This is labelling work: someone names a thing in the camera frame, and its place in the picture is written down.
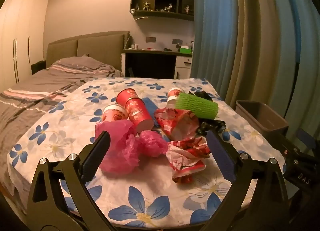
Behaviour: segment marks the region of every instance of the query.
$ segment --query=crumpled pink plastic bag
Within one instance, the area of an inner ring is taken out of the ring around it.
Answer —
[[[129,120],[97,123],[95,139],[102,131],[110,134],[111,144],[99,168],[102,172],[122,175],[132,172],[139,165],[139,141],[133,123]]]
[[[157,132],[142,131],[139,141],[139,151],[146,156],[158,157],[168,151],[168,143]]]

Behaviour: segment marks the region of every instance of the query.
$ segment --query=gray blanket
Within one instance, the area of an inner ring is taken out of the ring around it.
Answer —
[[[62,97],[94,78],[121,77],[119,70],[90,57],[64,58],[0,93],[0,183],[14,195],[7,154],[26,131]]]

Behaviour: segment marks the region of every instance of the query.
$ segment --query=silver bolt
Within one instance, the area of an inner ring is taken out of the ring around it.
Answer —
[[[278,161],[277,161],[275,158],[271,158],[271,159],[270,159],[270,162],[271,162],[272,164],[277,164]]]
[[[69,157],[68,157],[68,159],[69,159],[70,161],[73,161],[73,160],[76,159],[76,158],[77,158],[77,155],[76,155],[76,154],[70,154]]]
[[[249,158],[249,156],[245,153],[240,154],[240,158],[243,160],[247,160]]]
[[[40,162],[40,164],[45,164],[47,162],[47,159],[46,158],[42,158],[39,162]]]

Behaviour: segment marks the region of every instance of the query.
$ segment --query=headboard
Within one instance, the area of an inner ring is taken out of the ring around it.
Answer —
[[[88,54],[102,63],[121,70],[121,53],[130,45],[129,38],[129,31],[109,31],[54,41],[48,45],[46,67],[62,58]]]

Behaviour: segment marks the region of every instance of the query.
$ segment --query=brown plastic bin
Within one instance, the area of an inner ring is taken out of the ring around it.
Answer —
[[[246,119],[265,138],[275,132],[285,135],[289,127],[285,119],[261,102],[238,100],[236,113]]]

